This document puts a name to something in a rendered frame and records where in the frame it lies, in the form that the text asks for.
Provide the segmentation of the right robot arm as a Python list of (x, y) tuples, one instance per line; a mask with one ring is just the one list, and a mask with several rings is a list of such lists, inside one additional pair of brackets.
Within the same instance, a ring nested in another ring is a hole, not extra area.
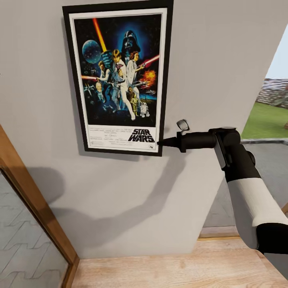
[(240, 144), (234, 127), (193, 132), (187, 120), (177, 122), (177, 137), (157, 142), (186, 149), (214, 148), (230, 192), (237, 231), (244, 243), (259, 250), (288, 280), (288, 218), (255, 168), (254, 155)]

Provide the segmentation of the poster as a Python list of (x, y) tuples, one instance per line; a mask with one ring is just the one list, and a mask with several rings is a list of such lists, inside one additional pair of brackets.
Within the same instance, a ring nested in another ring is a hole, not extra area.
[(162, 157), (173, 5), (62, 6), (85, 151)]

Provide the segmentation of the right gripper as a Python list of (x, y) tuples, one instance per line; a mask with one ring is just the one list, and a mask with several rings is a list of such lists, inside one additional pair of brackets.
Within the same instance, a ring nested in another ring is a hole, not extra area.
[(201, 132), (186, 133), (185, 135), (177, 132), (177, 137), (163, 139), (163, 141), (157, 142), (157, 144), (177, 147), (181, 153), (186, 153), (186, 149), (202, 149), (203, 135)]

